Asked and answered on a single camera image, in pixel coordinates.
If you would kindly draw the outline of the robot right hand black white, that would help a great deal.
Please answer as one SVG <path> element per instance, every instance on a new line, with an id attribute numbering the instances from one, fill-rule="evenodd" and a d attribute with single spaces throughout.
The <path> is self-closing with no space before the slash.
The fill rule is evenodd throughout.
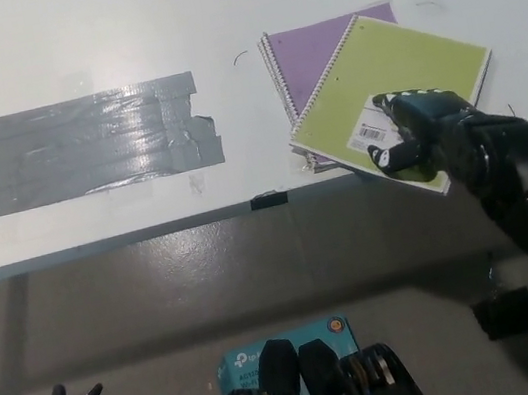
<path id="1" fill-rule="evenodd" d="M 387 149 L 369 145 L 368 154 L 380 172 L 395 179 L 409 169 L 426 180 L 444 171 L 449 162 L 441 146 L 443 135 L 477 112 L 458 94 L 440 89 L 382 93 L 372 101 L 396 126 L 401 142 Z"/>

